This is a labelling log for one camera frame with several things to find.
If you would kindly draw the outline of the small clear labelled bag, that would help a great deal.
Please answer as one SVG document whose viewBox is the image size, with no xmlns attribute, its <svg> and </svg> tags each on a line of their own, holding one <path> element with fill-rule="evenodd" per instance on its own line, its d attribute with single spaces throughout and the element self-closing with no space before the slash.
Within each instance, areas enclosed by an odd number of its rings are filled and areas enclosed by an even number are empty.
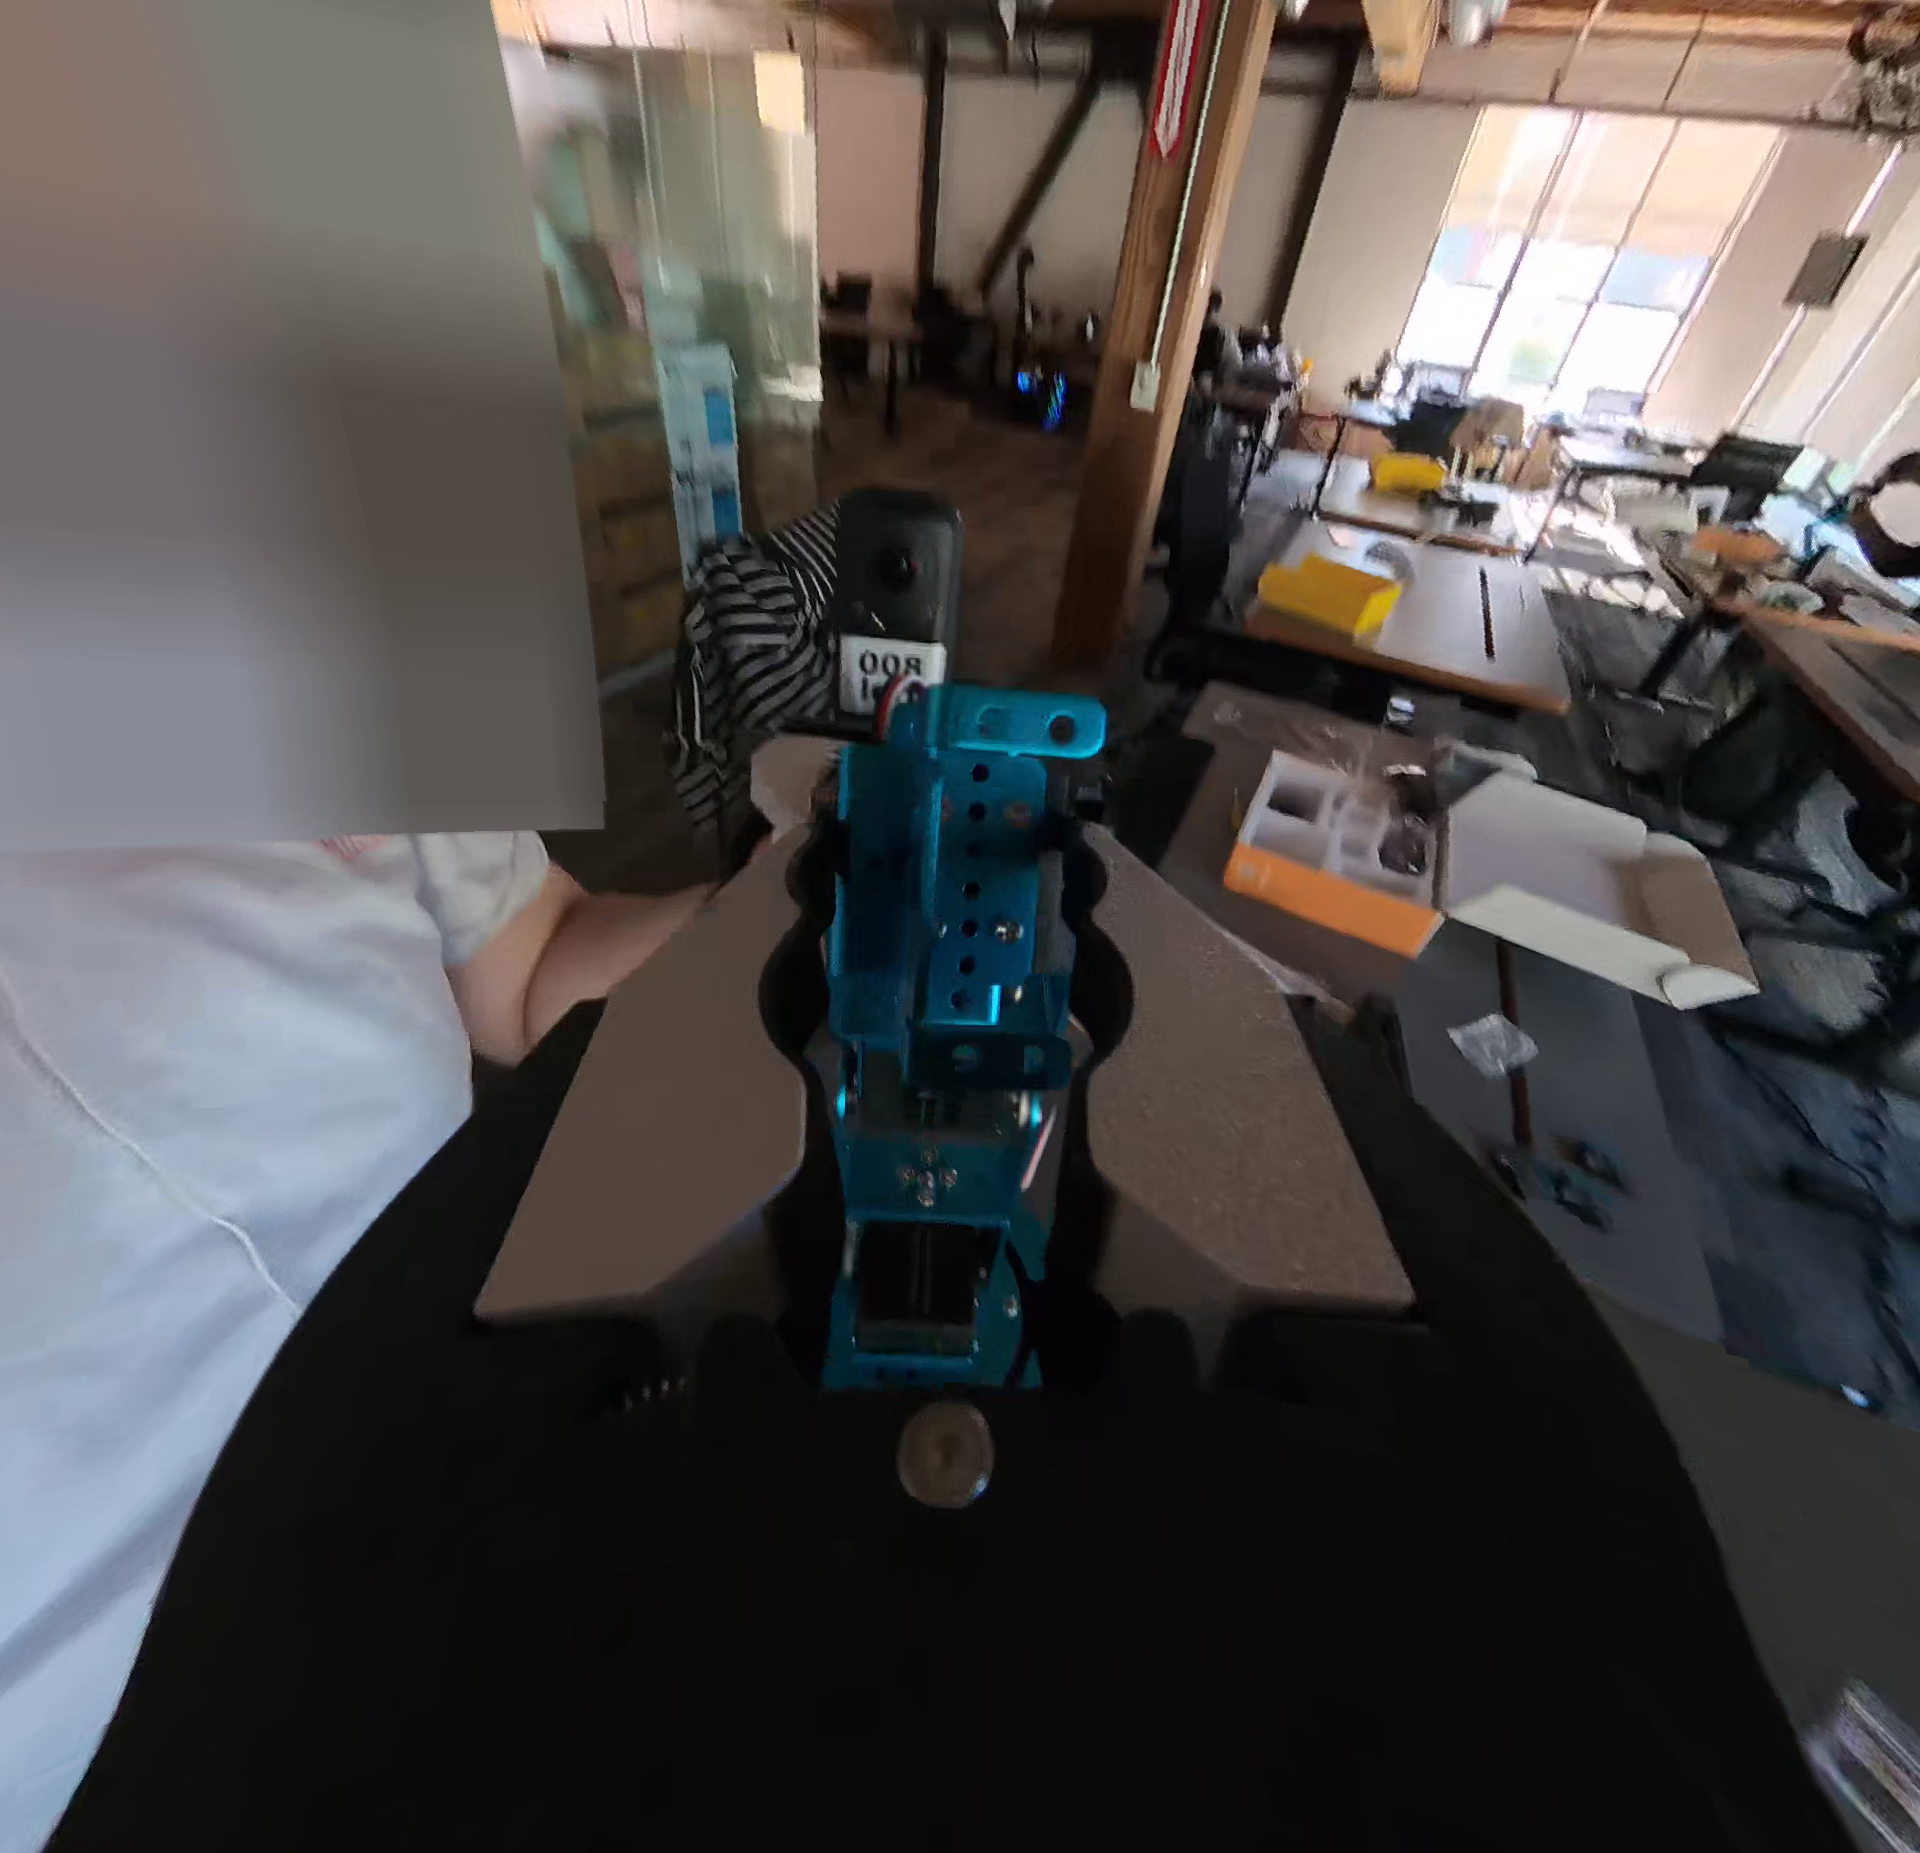
<svg viewBox="0 0 1920 1853">
<path fill-rule="evenodd" d="M 1848 1679 L 1804 1748 L 1866 1849 L 1918 1852 L 1918 1741 L 1883 1696 Z"/>
</svg>

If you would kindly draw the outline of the blue toy robot arm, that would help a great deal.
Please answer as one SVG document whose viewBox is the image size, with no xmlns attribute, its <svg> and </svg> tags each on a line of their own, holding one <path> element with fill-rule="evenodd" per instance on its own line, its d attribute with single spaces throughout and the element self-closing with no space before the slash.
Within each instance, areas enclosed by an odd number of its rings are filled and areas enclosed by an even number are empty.
<svg viewBox="0 0 1920 1853">
<path fill-rule="evenodd" d="M 829 1387 L 1039 1381 L 1036 1181 L 1077 1064 L 1073 788 L 1105 741 L 1089 695 L 950 684 L 897 692 L 838 762 Z"/>
</svg>

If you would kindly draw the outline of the light desk with slot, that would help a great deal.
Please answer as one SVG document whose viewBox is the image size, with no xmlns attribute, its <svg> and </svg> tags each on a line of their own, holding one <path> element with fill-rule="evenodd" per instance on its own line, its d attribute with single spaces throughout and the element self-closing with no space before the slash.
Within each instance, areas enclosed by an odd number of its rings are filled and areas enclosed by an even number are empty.
<svg viewBox="0 0 1920 1853">
<path fill-rule="evenodd" d="M 1407 588 L 1393 619 L 1377 636 L 1347 643 L 1262 611 L 1254 588 L 1238 619 L 1247 637 L 1502 711 L 1571 712 L 1571 684 L 1537 569 L 1515 556 L 1326 520 L 1304 524 L 1268 566 L 1312 549 L 1402 577 Z"/>
</svg>

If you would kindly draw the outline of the person's left forearm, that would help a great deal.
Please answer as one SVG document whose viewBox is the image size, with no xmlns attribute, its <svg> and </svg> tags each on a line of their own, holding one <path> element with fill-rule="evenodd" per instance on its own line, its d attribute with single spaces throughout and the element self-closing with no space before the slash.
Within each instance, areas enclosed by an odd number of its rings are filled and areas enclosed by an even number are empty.
<svg viewBox="0 0 1920 1853">
<path fill-rule="evenodd" d="M 576 1006 L 605 1001 L 637 975 L 715 891 L 714 883 L 695 883 L 664 897 L 593 894 L 547 865 L 539 891 L 448 969 L 469 1048 L 514 1069 Z"/>
</svg>

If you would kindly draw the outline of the black office chair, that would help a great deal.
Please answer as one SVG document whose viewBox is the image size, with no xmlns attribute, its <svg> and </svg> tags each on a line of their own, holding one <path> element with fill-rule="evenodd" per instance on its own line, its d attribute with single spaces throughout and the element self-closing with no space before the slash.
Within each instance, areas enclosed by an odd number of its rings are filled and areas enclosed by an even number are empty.
<svg viewBox="0 0 1920 1853">
<path fill-rule="evenodd" d="M 1165 613 L 1143 657 L 1149 680 L 1163 680 L 1215 626 L 1243 506 L 1240 426 L 1228 409 L 1189 389 L 1153 536 L 1165 549 Z"/>
</svg>

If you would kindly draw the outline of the grey desk with orange edge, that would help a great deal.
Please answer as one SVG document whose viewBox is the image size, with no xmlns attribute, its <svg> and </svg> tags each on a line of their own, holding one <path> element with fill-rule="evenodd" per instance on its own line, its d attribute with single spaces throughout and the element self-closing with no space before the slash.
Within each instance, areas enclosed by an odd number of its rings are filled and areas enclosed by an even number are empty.
<svg viewBox="0 0 1920 1853">
<path fill-rule="evenodd" d="M 1185 711 L 1182 734 L 1211 755 L 1163 852 L 1163 878 L 1337 1001 L 1390 1009 L 1413 1099 L 1491 1165 L 1493 1147 L 1515 1146 L 1508 1079 L 1475 1072 L 1446 1031 L 1502 1012 L 1495 941 L 1444 924 L 1418 959 L 1393 959 L 1238 900 L 1221 883 L 1269 751 L 1310 760 L 1339 755 L 1347 724 L 1210 684 Z M 1516 947 L 1513 954 L 1521 1027 L 1541 1048 L 1528 1069 L 1531 1154 L 1580 1179 L 1605 1205 L 1612 1227 L 1594 1232 L 1542 1201 L 1526 1201 L 1528 1216 L 1587 1286 L 1685 1334 L 1725 1343 L 1696 1177 L 1676 1152 L 1633 997 L 1549 958 Z M 1612 1193 L 1571 1167 L 1565 1142 L 1577 1138 L 1613 1154 L 1631 1191 Z"/>
</svg>

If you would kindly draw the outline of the large grid window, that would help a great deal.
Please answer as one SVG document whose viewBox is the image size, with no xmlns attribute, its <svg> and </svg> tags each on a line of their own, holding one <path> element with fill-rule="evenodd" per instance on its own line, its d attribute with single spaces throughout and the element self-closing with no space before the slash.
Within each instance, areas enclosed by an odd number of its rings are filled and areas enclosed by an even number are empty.
<svg viewBox="0 0 1920 1853">
<path fill-rule="evenodd" d="M 1483 106 L 1395 359 L 1531 416 L 1646 396 L 1781 151 L 1781 128 Z"/>
</svg>

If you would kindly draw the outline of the wooden pillar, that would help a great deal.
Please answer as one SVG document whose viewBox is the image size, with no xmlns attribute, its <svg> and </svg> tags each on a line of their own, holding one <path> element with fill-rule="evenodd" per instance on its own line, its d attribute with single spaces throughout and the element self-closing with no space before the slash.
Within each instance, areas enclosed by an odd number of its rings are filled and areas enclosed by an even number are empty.
<svg viewBox="0 0 1920 1853">
<path fill-rule="evenodd" d="M 1215 0 L 1177 158 L 1153 161 L 1140 146 L 1056 595 L 1051 678 L 1098 680 L 1129 624 L 1277 27 L 1278 0 Z M 1142 359 L 1161 366 L 1153 413 L 1129 403 Z"/>
</svg>

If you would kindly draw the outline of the stack of cardboard boxes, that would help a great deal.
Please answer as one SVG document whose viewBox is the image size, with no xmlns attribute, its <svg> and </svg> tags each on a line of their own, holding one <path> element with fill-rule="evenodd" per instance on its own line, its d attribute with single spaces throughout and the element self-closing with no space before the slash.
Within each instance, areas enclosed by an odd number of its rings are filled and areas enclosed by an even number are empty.
<svg viewBox="0 0 1920 1853">
<path fill-rule="evenodd" d="M 714 546 L 819 502 L 819 262 L 793 220 L 811 140 L 718 113 L 614 113 L 542 160 L 599 672 L 671 654 Z"/>
</svg>

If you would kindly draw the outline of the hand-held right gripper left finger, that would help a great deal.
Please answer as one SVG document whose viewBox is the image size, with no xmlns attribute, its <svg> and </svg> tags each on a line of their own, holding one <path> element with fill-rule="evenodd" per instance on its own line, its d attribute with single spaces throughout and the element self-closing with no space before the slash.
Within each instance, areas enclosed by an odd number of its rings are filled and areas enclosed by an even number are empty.
<svg viewBox="0 0 1920 1853">
<path fill-rule="evenodd" d="M 752 858 L 616 986 L 479 1284 L 510 1334 L 607 1332 L 634 1386 L 683 1386 L 734 1319 L 822 1328 L 842 1184 L 822 1079 L 761 990 L 801 937 L 805 829 Z"/>
</svg>

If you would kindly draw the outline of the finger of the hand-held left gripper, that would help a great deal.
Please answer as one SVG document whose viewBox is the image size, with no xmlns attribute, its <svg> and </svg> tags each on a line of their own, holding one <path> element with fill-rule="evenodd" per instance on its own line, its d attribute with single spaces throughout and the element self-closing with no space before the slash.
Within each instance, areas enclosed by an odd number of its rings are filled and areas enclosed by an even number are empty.
<svg viewBox="0 0 1920 1853">
<path fill-rule="evenodd" d="M 750 762 L 749 802 L 771 837 L 813 826 L 835 812 L 845 744 L 837 737 L 771 737 Z"/>
</svg>

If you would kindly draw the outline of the large yellow plastic bin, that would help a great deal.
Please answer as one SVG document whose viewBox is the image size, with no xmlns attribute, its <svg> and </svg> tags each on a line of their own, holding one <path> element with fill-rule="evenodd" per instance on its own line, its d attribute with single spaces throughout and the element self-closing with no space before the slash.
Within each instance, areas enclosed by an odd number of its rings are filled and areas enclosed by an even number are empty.
<svg viewBox="0 0 1920 1853">
<path fill-rule="evenodd" d="M 1389 569 L 1312 549 L 1295 560 L 1268 566 L 1256 599 L 1262 611 L 1337 641 L 1365 643 L 1393 619 L 1403 588 L 1403 579 Z"/>
</svg>

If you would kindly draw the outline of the red hanging sign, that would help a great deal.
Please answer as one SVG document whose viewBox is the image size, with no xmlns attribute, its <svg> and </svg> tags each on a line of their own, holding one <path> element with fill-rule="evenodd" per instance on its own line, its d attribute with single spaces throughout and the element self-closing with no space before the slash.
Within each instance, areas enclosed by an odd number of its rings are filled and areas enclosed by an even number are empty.
<svg viewBox="0 0 1920 1853">
<path fill-rule="evenodd" d="M 1215 0 L 1171 0 L 1143 106 L 1142 141 L 1153 161 L 1173 161 L 1187 130 L 1197 54 Z"/>
</svg>

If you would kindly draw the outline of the brown rod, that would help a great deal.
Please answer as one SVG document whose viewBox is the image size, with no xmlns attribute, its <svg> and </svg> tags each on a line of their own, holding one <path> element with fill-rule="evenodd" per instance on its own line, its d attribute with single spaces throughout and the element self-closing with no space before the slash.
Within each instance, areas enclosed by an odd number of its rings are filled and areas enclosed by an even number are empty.
<svg viewBox="0 0 1920 1853">
<path fill-rule="evenodd" d="M 1515 1150 L 1523 1154 L 1531 1154 L 1531 1099 L 1528 1086 L 1528 1069 L 1537 1060 L 1538 1051 L 1534 1041 L 1526 1034 L 1521 1027 L 1519 1010 L 1519 986 L 1515 970 L 1515 951 L 1508 942 L 1495 942 L 1496 956 L 1496 975 L 1502 990 L 1502 1015 L 1510 1029 L 1510 1048 L 1506 1055 L 1506 1079 L 1510 1092 L 1510 1109 L 1513 1109 L 1513 1140 Z"/>
</svg>

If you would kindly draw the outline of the striped cloth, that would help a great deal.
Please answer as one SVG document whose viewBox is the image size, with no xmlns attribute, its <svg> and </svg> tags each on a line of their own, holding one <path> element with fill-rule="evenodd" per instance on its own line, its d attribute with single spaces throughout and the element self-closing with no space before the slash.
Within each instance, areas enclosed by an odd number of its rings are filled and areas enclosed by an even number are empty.
<svg viewBox="0 0 1920 1853">
<path fill-rule="evenodd" d="M 721 541 L 686 577 L 664 758 L 698 829 L 738 822 L 750 760 L 769 737 L 833 712 L 837 520 L 833 502 Z"/>
</svg>

